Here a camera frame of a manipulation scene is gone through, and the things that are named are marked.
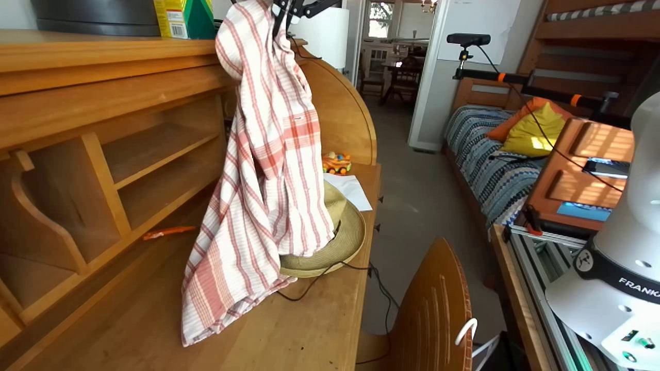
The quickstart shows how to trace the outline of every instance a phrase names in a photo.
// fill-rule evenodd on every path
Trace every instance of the floor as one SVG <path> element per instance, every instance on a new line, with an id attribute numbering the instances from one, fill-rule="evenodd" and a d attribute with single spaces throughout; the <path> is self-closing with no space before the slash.
<path id="1" fill-rule="evenodd" d="M 416 153 L 408 141 L 413 108 L 395 98 L 377 105 L 377 95 L 366 95 L 377 132 L 383 203 L 377 210 L 380 234 L 374 239 L 371 261 L 383 286 L 401 303 L 423 254 L 439 237 L 456 250 L 472 295 L 479 319 L 476 342 L 506 329 L 499 297 L 485 286 L 497 275 L 491 247 L 479 237 L 479 227 L 438 153 Z M 385 331 L 388 301 L 371 279 L 366 301 L 363 329 Z"/>

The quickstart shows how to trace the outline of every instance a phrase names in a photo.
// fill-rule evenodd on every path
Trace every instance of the dish towel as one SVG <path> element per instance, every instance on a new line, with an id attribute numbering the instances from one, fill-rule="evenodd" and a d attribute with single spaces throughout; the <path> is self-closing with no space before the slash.
<path id="1" fill-rule="evenodd" d="M 332 237 L 317 113 L 303 70 L 257 0 L 229 8 L 217 56 L 239 81 L 223 178 L 183 279 L 183 347 L 223 331 L 293 282 L 278 256 L 313 256 Z"/>

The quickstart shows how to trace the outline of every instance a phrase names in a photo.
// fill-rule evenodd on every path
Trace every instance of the red striped towel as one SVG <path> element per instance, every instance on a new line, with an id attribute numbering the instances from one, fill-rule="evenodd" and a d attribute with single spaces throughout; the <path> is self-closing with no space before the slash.
<path id="1" fill-rule="evenodd" d="M 272 25 L 262 3 L 237 3 L 217 36 L 219 60 L 242 84 L 224 171 L 185 267 L 183 347 L 293 282 L 278 256 L 312 256 L 332 237 L 312 90 Z"/>

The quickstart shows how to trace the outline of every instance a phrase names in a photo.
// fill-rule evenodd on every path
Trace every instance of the bed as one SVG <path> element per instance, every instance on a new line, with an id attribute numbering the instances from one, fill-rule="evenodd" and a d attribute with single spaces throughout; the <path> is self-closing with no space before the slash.
<path id="1" fill-rule="evenodd" d="M 660 89 L 660 0 L 547 0 L 515 75 L 527 87 L 571 95 L 558 101 L 577 117 L 624 125 Z M 602 105 L 582 108 L 579 99 Z M 542 178 L 545 159 L 515 159 L 485 139 L 522 98 L 508 84 L 461 79 L 444 127 L 444 155 L 483 227 L 511 222 Z"/>

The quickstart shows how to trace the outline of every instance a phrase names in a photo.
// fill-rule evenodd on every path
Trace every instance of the window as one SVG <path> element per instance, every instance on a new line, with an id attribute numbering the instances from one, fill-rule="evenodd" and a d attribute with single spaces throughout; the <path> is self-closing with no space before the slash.
<path id="1" fill-rule="evenodd" d="M 369 37 L 385 40 L 390 37 L 394 20 L 394 5 L 369 3 Z"/>

